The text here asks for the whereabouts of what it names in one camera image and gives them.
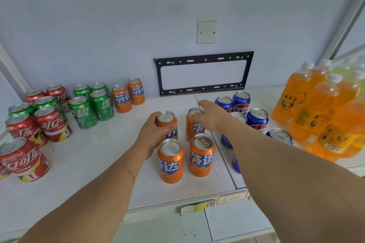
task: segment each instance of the green soda can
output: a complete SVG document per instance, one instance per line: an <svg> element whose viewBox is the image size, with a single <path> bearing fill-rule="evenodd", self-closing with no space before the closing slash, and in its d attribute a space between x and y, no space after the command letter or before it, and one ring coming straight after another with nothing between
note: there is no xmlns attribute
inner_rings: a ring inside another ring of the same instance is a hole
<svg viewBox="0 0 365 243"><path fill-rule="evenodd" d="M45 96L45 97L41 97L41 98L37 99L34 102L34 106L35 106L36 111L39 109L45 108L45 107L55 107L62 113L63 119L66 122L68 122L66 113L62 110L59 102L53 96Z"/></svg>
<svg viewBox="0 0 365 243"><path fill-rule="evenodd" d="M90 94L91 104L101 121L106 121L114 116L112 106L110 106L110 98L106 91L94 91Z"/></svg>
<svg viewBox="0 0 365 243"><path fill-rule="evenodd" d="M80 129L90 129L98 123L95 111L85 96L72 98L69 108Z"/></svg>
<svg viewBox="0 0 365 243"><path fill-rule="evenodd" d="M9 117L16 116L19 114L29 114L30 116L34 116L34 112L36 111L35 107L28 103L20 103L8 108Z"/></svg>
<svg viewBox="0 0 365 243"><path fill-rule="evenodd" d="M73 94L75 95L75 97L84 96L87 99L90 99L91 91L91 87L89 87L88 85L77 85L77 87L75 87L75 89L73 90Z"/></svg>
<svg viewBox="0 0 365 243"><path fill-rule="evenodd" d="M109 92L109 88L108 88L107 84L105 84L105 83L95 83L91 87L91 91L105 91L107 93L107 95L109 95L110 105L112 107L114 107L114 101L113 101L112 95Z"/></svg>

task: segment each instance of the pepsi can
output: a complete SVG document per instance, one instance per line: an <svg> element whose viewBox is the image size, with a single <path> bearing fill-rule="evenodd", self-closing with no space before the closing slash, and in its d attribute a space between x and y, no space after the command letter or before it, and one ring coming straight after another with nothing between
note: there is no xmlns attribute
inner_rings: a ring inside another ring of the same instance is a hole
<svg viewBox="0 0 365 243"><path fill-rule="evenodd" d="M228 113L232 112L233 103L232 98L228 96L218 96L214 101L219 107L224 108Z"/></svg>
<svg viewBox="0 0 365 243"><path fill-rule="evenodd" d="M238 91L233 95L233 111L241 112L246 115L251 102L250 94L244 91Z"/></svg>
<svg viewBox="0 0 365 243"><path fill-rule="evenodd" d="M238 165L238 161L236 156L232 160L232 167L237 173L241 173L240 166Z"/></svg>
<svg viewBox="0 0 365 243"><path fill-rule="evenodd" d="M247 117L240 113L240 112L231 112L230 113L231 116L237 118L238 120L242 121L243 123L247 122ZM221 143L223 144L224 147L227 147L229 149L233 149L232 144L229 142L229 140L225 137L225 135L222 134L221 136Z"/></svg>
<svg viewBox="0 0 365 243"><path fill-rule="evenodd" d="M254 108L247 113L246 124L263 133L269 122L269 114L264 109Z"/></svg>
<svg viewBox="0 0 365 243"><path fill-rule="evenodd" d="M293 145L293 137L286 130L275 128L271 131L268 131L266 135L281 142Z"/></svg>

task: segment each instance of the white bottle cap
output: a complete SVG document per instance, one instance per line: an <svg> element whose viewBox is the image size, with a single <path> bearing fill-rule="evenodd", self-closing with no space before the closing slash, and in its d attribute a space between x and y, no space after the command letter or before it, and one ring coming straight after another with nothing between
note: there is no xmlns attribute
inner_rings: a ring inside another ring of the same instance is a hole
<svg viewBox="0 0 365 243"><path fill-rule="evenodd" d="M339 83L341 82L341 80L342 80L342 75L335 73L329 74L326 79L327 82L332 82L332 83Z"/></svg>
<svg viewBox="0 0 365 243"><path fill-rule="evenodd" d="M312 62L303 62L302 64L302 68L305 68L305 69L312 69L314 67L314 63Z"/></svg>
<svg viewBox="0 0 365 243"><path fill-rule="evenodd" d="M354 70L351 72L351 76L356 80L362 80L365 78L365 72L361 70Z"/></svg>
<svg viewBox="0 0 365 243"><path fill-rule="evenodd" d="M328 59L322 59L321 61L319 61L319 65L322 65L322 66L330 66L331 65L331 60L328 60Z"/></svg>
<svg viewBox="0 0 365 243"><path fill-rule="evenodd" d="M347 64L352 64L356 61L357 61L356 57L347 57L346 59L344 59L344 63L347 63Z"/></svg>

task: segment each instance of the soda can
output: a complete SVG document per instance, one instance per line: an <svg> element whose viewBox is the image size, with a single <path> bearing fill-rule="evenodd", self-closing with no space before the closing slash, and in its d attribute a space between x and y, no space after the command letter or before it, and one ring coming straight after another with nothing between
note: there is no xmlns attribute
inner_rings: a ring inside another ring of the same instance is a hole
<svg viewBox="0 0 365 243"><path fill-rule="evenodd" d="M98 123L95 111L86 97L78 96L72 98L69 108L80 129L90 129Z"/></svg>
<svg viewBox="0 0 365 243"><path fill-rule="evenodd" d="M37 99L34 102L34 106L35 106L36 111L40 110L42 108L55 107L62 113L63 119L66 122L68 121L66 113L61 109L60 103L53 96L45 96L45 97L41 97L41 98Z"/></svg>
<svg viewBox="0 0 365 243"><path fill-rule="evenodd" d="M2 144L0 162L22 182L36 181L49 170L47 158L25 138L13 139Z"/></svg>
<svg viewBox="0 0 365 243"><path fill-rule="evenodd" d="M90 101L100 121L107 121L113 118L114 111L106 91L93 91L90 94Z"/></svg>
<svg viewBox="0 0 365 243"><path fill-rule="evenodd" d="M217 104L219 107L224 108L228 113L232 112L232 98L228 96L218 96L217 99L215 99L214 103Z"/></svg>
<svg viewBox="0 0 365 243"><path fill-rule="evenodd" d="M37 100L38 98L41 97L45 97L47 96L47 94L39 89L34 89L32 91L28 91L25 94L24 97L24 102L27 102L28 104L31 104L32 106L34 106L34 101Z"/></svg>
<svg viewBox="0 0 365 243"><path fill-rule="evenodd" d="M242 121L243 123L247 122L247 117L243 113L234 111L234 112L231 112L230 115L237 118L238 120ZM221 143L223 144L224 147L233 149L232 144L229 142L229 140L223 134L221 136Z"/></svg>
<svg viewBox="0 0 365 243"><path fill-rule="evenodd" d="M53 142L63 141L72 134L72 130L63 119L62 113L55 107L39 109L34 113L34 116L39 127Z"/></svg>
<svg viewBox="0 0 365 243"><path fill-rule="evenodd" d="M248 92L236 92L235 95L233 95L232 101L233 111L243 113L244 115L247 114L251 102L250 94Z"/></svg>
<svg viewBox="0 0 365 243"><path fill-rule="evenodd" d="M281 128L272 129L268 131L266 135L281 142L293 145L293 137L286 130Z"/></svg>
<svg viewBox="0 0 365 243"><path fill-rule="evenodd" d="M39 128L33 117L29 114L20 114L5 121L6 130L13 138L24 137L30 140L37 148L47 144L44 132Z"/></svg>
<svg viewBox="0 0 365 243"><path fill-rule="evenodd" d="M232 160L232 167L233 169L237 172L237 173L241 173L241 170L240 170L240 166L238 165L238 161L237 161L237 158L236 156L234 156L233 160Z"/></svg>
<svg viewBox="0 0 365 243"><path fill-rule="evenodd" d="M105 91L110 98L110 106L114 107L113 98L109 92L109 88L106 83L95 83L91 87L91 91Z"/></svg>
<svg viewBox="0 0 365 243"><path fill-rule="evenodd" d="M156 126L163 127L171 123L176 123L177 119L173 112L170 111L163 111L156 118ZM174 138L178 139L177 137L177 128L165 135L165 139L167 138Z"/></svg>
<svg viewBox="0 0 365 243"><path fill-rule="evenodd" d="M160 176L167 184L175 184L184 173L184 148L176 139L165 139L158 148Z"/></svg>
<svg viewBox="0 0 365 243"><path fill-rule="evenodd" d="M141 105L144 103L144 91L142 81L139 78L133 78L128 81L128 91L131 96L133 105Z"/></svg>
<svg viewBox="0 0 365 243"><path fill-rule="evenodd" d="M246 124L263 133L269 122L269 114L264 109L254 108L247 113Z"/></svg>
<svg viewBox="0 0 365 243"><path fill-rule="evenodd" d="M212 169L215 144L209 135L198 134L190 142L189 171L196 177L208 176Z"/></svg>
<svg viewBox="0 0 365 243"><path fill-rule="evenodd" d="M84 96L87 99L90 99L90 93L91 87L89 87L88 85L77 85L77 87L75 87L75 89L73 90L73 95L75 95L75 97Z"/></svg>
<svg viewBox="0 0 365 243"><path fill-rule="evenodd" d="M8 116L16 116L19 114L29 114L30 116L34 116L36 108L28 103L20 103L11 106L8 108Z"/></svg>
<svg viewBox="0 0 365 243"><path fill-rule="evenodd" d="M112 88L112 98L117 112L125 113L132 109L128 89L123 85L115 85Z"/></svg>
<svg viewBox="0 0 365 243"><path fill-rule="evenodd" d="M50 85L46 88L46 94L49 96L53 96L58 103L61 105L63 112L70 111L68 104L70 102L70 96L67 93L67 90L62 85Z"/></svg>
<svg viewBox="0 0 365 243"><path fill-rule="evenodd" d="M191 108L191 109L189 109L188 114L186 115L186 133L185 133L185 137L186 137L187 141L190 142L195 135L203 134L205 132L205 128L201 124L194 123L189 118L189 115L203 114L203 113L204 113L204 111L200 108Z"/></svg>
<svg viewBox="0 0 365 243"><path fill-rule="evenodd" d="M1 163L0 163L0 181L5 179L7 176L10 175L10 171L9 169L7 169L5 166L3 166Z"/></svg>

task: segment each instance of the black metal bracket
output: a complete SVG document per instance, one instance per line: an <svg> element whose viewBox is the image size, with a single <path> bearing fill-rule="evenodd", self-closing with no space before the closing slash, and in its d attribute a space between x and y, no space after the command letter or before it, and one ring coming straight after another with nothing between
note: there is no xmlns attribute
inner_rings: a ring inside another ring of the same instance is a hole
<svg viewBox="0 0 365 243"><path fill-rule="evenodd" d="M232 89L244 89L246 85L247 76L249 74L251 61L253 58L253 51L249 52L236 52L236 53L225 53L225 54L211 54L211 55L199 55L199 56L186 56L186 57L174 57L174 58L154 58L154 62L157 68L158 87L160 96L169 96L177 94L191 94L191 93L202 93L202 92L214 92L214 91L229 91ZM217 85L204 85L201 87L192 88L174 88L165 90L162 88L161 78L161 67L163 66L177 66L187 64L205 64L209 62L224 62L224 61L241 61L246 60L246 68L242 81L238 83L229 84L217 84Z"/></svg>

